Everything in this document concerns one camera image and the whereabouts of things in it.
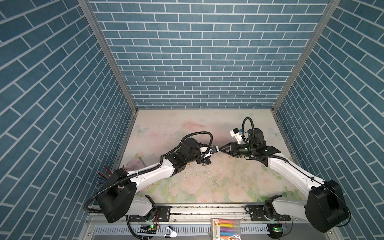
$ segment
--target robotic arm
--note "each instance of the robotic arm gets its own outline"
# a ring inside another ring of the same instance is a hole
[[[247,139],[244,136],[246,120],[251,122]],[[100,191],[84,204],[84,210],[90,213],[103,213],[109,223],[119,220],[124,215],[138,215],[150,221],[156,213],[159,213],[158,207],[147,195],[135,196],[138,191],[160,179],[180,173],[189,162],[210,164],[211,155],[221,151],[233,157],[260,161],[292,182],[307,198],[292,200],[282,195],[275,195],[265,200],[263,209],[266,218],[275,220],[280,215],[299,217],[308,220],[321,232],[328,231],[348,218],[348,222],[350,221],[351,213],[345,204],[340,185],[332,180],[324,181],[305,171],[290,162],[275,147],[267,146],[263,132],[254,128],[252,119],[245,118],[242,129],[236,128],[230,133],[237,141],[230,142],[221,148],[211,146],[213,141],[211,133],[191,133],[182,138],[174,149],[161,155],[160,162],[157,164],[137,171],[124,169],[114,171]],[[209,144],[198,143],[191,138],[197,134],[208,134]],[[97,201],[101,210],[88,207],[93,200]]]
[[[198,134],[208,134],[209,144],[198,143],[191,138]],[[211,155],[218,152],[217,146],[211,146],[212,141],[210,132],[194,132],[182,138],[174,149],[163,154],[159,163],[137,171],[114,171],[101,190],[84,204],[84,210],[103,213],[109,223],[119,220],[125,214],[153,219],[157,212],[154,201],[147,195],[138,197],[135,194],[158,180],[183,171],[187,163],[196,161],[198,164],[210,164]],[[93,200],[97,201],[101,210],[88,207]]]
[[[244,137],[246,120],[251,122],[247,139]],[[307,200],[292,200],[282,195],[275,195],[267,199],[264,213],[268,219],[274,220],[279,215],[295,216],[308,220],[320,232],[326,232],[342,221],[350,219],[351,213],[345,204],[340,185],[332,180],[324,181],[305,171],[290,162],[275,147],[267,146],[263,132],[253,127],[252,119],[245,118],[242,129],[236,128],[230,133],[237,142],[230,142],[219,148],[221,152],[233,157],[244,156],[247,157],[246,160],[260,161],[293,183],[307,198]]]

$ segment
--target black motor housing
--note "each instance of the black motor housing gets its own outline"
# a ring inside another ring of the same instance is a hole
[[[181,142],[177,152],[184,156],[185,163],[195,161],[201,154],[199,144],[196,139],[191,137]]]
[[[308,221],[320,232],[326,232],[349,218],[340,185],[330,180],[324,182],[324,186],[319,186],[309,192],[305,206]]]
[[[110,186],[126,175],[127,173],[120,168],[112,173],[104,186]],[[116,222],[128,212],[133,197],[136,194],[136,183],[127,180],[122,186],[124,186],[122,190],[116,186],[96,198],[97,203],[109,223]]]
[[[259,128],[249,129],[248,138],[246,141],[252,141],[251,143],[238,144],[237,142],[230,142],[221,148],[219,151],[224,152],[232,157],[243,157],[248,156],[270,156],[275,153],[281,153],[277,148],[272,146],[267,146],[266,141],[264,140],[263,131]],[[268,167],[268,158],[258,158],[262,164]]]

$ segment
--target vented metal panel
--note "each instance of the vented metal panel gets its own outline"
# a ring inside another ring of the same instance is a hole
[[[132,224],[133,230],[137,233],[138,226]],[[155,236],[164,236],[168,225],[161,225],[160,229],[157,230]],[[194,236],[194,235],[208,235],[211,233],[210,224],[178,224],[169,225],[172,226],[177,235]],[[264,223],[251,223],[241,226],[242,234],[266,234],[269,233],[267,224]],[[127,226],[113,226],[113,225],[99,225],[96,226],[93,235],[130,235]]]

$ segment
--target mounting plate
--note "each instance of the mounting plate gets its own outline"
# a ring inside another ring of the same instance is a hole
[[[157,214],[155,217],[157,218],[158,222],[169,222],[169,216],[170,216],[170,206],[158,206],[157,207]],[[146,218],[139,216],[139,215],[130,215],[129,216],[129,221],[130,222],[145,222]]]
[[[251,221],[260,222],[260,221],[270,221],[270,219],[266,218],[263,210],[264,205],[247,205],[249,216],[251,217]],[[291,217],[288,215],[278,215],[280,221],[290,221]]]

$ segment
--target purple crayon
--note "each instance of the purple crayon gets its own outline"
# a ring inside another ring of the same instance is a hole
[[[220,232],[234,232],[233,228],[220,227]]]

